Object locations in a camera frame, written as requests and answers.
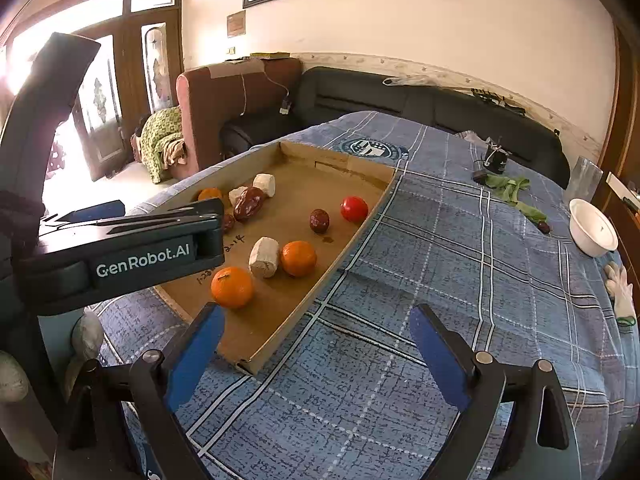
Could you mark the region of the large orange mandarin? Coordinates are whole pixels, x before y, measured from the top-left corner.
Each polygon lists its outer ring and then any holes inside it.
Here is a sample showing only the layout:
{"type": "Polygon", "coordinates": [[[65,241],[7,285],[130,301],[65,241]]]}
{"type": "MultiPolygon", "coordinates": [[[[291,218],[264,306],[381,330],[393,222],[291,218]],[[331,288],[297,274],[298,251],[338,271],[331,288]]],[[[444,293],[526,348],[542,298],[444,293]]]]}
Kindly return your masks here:
{"type": "Polygon", "coordinates": [[[254,296],[252,276],[238,266],[227,266],[213,276],[210,292],[218,306],[228,309],[245,307],[254,296]]]}

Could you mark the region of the small beige cake piece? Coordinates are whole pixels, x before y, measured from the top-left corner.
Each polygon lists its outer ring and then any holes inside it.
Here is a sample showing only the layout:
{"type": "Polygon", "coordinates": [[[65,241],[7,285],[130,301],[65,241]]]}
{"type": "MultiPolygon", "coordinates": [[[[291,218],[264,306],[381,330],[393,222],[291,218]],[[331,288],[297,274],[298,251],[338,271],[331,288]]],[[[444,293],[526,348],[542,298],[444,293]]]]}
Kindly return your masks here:
{"type": "Polygon", "coordinates": [[[256,278],[272,278],[279,266],[280,245],[271,237],[261,237],[250,251],[248,268],[256,278]]]}

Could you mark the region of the small red jujube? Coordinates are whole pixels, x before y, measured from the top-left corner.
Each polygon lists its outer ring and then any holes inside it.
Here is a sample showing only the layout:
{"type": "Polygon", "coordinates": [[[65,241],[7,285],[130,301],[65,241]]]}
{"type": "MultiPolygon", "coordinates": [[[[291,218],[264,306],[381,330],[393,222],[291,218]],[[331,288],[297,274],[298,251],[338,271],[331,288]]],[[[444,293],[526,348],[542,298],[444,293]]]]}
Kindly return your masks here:
{"type": "Polygon", "coordinates": [[[222,230],[224,234],[229,233],[235,225],[235,218],[232,214],[224,214],[224,218],[222,219],[222,230]]]}

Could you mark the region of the round beige cake piece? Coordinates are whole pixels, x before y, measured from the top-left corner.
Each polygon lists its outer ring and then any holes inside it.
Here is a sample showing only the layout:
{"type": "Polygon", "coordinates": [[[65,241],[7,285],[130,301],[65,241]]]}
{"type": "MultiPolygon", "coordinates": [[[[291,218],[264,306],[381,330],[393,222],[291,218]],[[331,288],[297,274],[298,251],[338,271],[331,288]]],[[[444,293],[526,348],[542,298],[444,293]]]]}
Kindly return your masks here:
{"type": "Polygon", "coordinates": [[[247,190],[247,186],[239,186],[238,188],[232,188],[229,192],[229,202],[232,207],[238,202],[242,194],[247,190]]]}

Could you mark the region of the dark red jujube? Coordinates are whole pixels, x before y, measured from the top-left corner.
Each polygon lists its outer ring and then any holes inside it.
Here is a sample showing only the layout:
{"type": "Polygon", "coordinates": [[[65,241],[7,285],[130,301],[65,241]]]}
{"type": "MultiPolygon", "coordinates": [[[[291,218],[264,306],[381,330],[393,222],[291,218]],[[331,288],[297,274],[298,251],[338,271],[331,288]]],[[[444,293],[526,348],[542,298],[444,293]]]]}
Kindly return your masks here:
{"type": "Polygon", "coordinates": [[[245,222],[254,214],[257,214],[267,195],[260,188],[250,186],[244,190],[233,206],[233,215],[236,221],[245,222]]]}

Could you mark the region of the small orange mandarin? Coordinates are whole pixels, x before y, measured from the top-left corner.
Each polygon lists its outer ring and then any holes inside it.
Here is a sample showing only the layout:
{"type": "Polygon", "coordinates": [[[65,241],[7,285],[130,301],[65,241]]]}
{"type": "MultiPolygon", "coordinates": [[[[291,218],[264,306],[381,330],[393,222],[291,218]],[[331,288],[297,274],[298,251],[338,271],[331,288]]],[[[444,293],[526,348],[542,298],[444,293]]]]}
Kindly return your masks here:
{"type": "Polygon", "coordinates": [[[306,240],[294,240],[281,249],[281,266],[286,274],[293,278],[302,278],[314,270],[317,254],[306,240]]]}

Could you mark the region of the white square cake piece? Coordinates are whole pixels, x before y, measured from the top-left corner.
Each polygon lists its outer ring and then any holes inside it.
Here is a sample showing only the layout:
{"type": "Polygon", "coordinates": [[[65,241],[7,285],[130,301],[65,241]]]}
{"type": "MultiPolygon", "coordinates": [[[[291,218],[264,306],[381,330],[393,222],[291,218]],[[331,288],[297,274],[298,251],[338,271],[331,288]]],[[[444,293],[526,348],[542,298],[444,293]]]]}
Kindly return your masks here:
{"type": "Polygon", "coordinates": [[[254,188],[259,188],[265,196],[271,198],[276,194],[276,177],[273,174],[256,174],[253,186],[254,188]]]}

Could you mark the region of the round red jujube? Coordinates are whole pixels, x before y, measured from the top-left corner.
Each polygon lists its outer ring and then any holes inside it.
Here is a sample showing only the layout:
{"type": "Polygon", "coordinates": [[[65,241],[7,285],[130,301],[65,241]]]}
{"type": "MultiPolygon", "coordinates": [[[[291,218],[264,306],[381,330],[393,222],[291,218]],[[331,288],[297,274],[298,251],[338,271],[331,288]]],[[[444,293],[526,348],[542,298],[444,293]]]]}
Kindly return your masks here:
{"type": "Polygon", "coordinates": [[[330,226],[329,214],[323,209],[314,209],[309,216],[309,226],[317,234],[325,233],[330,226]]]}

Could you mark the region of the red cherry tomato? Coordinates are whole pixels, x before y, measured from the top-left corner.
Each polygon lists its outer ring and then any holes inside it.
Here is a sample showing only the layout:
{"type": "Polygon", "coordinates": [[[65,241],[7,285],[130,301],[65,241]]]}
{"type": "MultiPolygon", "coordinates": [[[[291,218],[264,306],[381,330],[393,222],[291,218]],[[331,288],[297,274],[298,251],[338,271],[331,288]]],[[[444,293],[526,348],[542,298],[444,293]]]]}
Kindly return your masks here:
{"type": "Polygon", "coordinates": [[[361,197],[347,196],[341,203],[341,215],[348,222],[361,224],[368,214],[369,206],[361,197]]]}

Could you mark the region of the green patterned cloth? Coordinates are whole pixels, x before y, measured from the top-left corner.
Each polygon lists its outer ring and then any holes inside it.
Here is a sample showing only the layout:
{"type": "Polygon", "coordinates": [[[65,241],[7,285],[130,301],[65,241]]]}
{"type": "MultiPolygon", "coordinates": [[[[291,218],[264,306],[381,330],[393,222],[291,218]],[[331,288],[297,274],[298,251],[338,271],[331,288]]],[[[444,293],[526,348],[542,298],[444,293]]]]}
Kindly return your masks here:
{"type": "Polygon", "coordinates": [[[167,180],[171,167],[186,164],[180,106],[143,116],[131,140],[154,184],[167,180]]]}

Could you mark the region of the blue plaid tablecloth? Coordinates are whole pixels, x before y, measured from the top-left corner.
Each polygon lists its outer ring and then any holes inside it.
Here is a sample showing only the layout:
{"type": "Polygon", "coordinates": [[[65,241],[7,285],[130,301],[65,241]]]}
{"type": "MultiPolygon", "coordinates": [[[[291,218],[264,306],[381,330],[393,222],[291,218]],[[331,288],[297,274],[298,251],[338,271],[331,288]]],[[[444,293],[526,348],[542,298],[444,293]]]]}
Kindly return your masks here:
{"type": "Polygon", "coordinates": [[[399,179],[308,313],[256,375],[214,359],[178,417],[216,479],[416,479],[456,411],[410,341],[428,304],[502,362],[549,360],[582,476],[607,472],[639,411],[639,335],[616,321],[604,261],[568,232],[562,188],[518,164],[539,232],[471,177],[478,148],[417,122],[345,115],[293,140],[367,157],[399,179]]]}

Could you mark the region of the dark jujube near leaves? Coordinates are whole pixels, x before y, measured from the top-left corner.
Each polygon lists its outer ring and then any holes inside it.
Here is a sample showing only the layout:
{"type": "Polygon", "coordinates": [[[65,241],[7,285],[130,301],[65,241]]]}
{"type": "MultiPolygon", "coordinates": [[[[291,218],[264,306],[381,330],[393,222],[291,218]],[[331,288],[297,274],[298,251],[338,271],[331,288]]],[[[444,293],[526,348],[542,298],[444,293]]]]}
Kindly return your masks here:
{"type": "Polygon", "coordinates": [[[551,232],[551,228],[545,221],[539,221],[537,223],[537,229],[544,235],[548,235],[551,232]]]}

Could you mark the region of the cardboard box tray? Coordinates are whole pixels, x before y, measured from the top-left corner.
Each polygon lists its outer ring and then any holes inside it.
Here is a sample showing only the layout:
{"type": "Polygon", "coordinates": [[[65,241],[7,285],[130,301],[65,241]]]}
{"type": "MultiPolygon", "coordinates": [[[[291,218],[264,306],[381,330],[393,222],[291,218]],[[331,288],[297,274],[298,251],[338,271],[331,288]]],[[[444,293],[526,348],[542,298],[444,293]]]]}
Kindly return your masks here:
{"type": "Polygon", "coordinates": [[[224,263],[245,268],[250,251],[261,237],[280,245],[306,240],[317,254],[311,274],[292,278],[277,270],[272,278],[254,281],[252,301],[224,312],[224,334],[217,352],[231,364],[255,374],[276,352],[307,311],[332,272],[356,245],[372,220],[346,221],[341,203],[347,196],[361,197],[375,214],[390,194],[396,171],[365,158],[322,150],[290,141],[271,143],[209,167],[169,189],[156,208],[168,211],[193,202],[203,188],[249,185],[256,174],[273,174],[277,188],[257,214],[237,223],[224,236],[224,263]],[[330,216],[329,229],[315,233],[309,226],[314,209],[330,216]]]}

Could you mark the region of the green leafy vegetable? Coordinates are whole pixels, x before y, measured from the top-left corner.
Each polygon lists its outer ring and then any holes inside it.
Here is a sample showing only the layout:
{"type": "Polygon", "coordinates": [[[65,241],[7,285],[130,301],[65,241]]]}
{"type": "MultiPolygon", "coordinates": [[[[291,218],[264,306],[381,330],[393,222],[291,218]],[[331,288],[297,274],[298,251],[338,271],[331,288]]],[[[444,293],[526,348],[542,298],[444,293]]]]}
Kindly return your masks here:
{"type": "Polygon", "coordinates": [[[485,185],[494,190],[508,205],[518,210],[529,222],[539,226],[547,222],[547,216],[539,209],[529,206],[518,198],[518,193],[529,188],[530,181],[526,177],[506,177],[498,174],[488,174],[485,185]]]}

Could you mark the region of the white bowl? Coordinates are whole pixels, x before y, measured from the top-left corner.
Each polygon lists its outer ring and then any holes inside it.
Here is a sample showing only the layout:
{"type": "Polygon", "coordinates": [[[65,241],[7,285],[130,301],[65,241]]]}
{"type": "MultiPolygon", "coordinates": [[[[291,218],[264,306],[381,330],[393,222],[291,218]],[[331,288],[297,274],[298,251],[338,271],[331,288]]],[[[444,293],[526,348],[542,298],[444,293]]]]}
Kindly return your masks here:
{"type": "Polygon", "coordinates": [[[614,252],[618,247],[617,233],[611,221],[582,198],[570,201],[570,236],[577,247],[592,258],[614,252]]]}

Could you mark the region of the black device on table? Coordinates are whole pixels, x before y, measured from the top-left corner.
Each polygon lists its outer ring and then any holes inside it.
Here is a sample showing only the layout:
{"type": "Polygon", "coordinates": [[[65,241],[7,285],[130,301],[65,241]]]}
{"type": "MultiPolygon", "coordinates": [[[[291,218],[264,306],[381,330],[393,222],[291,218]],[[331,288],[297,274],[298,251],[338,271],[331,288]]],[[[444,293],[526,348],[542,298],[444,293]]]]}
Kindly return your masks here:
{"type": "Polygon", "coordinates": [[[483,166],[493,174],[503,174],[506,169],[506,163],[510,158],[510,153],[500,144],[494,141],[490,136],[486,139],[487,150],[484,156],[483,166]]]}

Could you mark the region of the clear glass cup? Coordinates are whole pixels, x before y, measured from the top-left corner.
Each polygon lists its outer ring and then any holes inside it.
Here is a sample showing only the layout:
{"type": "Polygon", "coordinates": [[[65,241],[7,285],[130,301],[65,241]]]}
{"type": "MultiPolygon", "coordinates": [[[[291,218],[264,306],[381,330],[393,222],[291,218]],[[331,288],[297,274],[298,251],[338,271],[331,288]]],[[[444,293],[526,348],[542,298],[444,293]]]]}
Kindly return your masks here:
{"type": "Polygon", "coordinates": [[[574,198],[590,203],[596,194],[603,171],[590,159],[579,156],[570,172],[567,188],[563,194],[564,204],[568,206],[574,198]]]}

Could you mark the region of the black sofa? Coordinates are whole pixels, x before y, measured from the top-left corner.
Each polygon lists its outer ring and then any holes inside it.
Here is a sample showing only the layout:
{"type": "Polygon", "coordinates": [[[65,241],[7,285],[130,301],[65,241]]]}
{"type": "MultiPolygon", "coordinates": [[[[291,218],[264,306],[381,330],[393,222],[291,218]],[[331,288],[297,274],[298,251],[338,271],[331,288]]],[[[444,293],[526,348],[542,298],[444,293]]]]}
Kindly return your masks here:
{"type": "Polygon", "coordinates": [[[307,70],[288,114],[270,108],[224,124],[222,156],[231,158],[348,113],[379,112],[449,133],[471,130],[483,140],[500,143],[510,159],[567,187],[570,165],[560,134],[527,118],[520,108],[499,105],[495,96],[484,91],[465,94],[438,87],[393,86],[384,80],[378,74],[338,68],[307,70]]]}

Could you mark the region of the wooden sideboard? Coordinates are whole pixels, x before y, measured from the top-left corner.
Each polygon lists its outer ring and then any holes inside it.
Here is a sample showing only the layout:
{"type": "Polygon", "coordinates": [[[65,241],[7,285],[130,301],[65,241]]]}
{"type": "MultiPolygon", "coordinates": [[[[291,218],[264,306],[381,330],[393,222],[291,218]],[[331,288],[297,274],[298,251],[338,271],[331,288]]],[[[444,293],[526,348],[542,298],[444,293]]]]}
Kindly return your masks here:
{"type": "Polygon", "coordinates": [[[618,251],[634,289],[639,288],[639,55],[619,27],[615,87],[608,134],[599,167],[603,171],[594,204],[618,235],[618,251]]]}

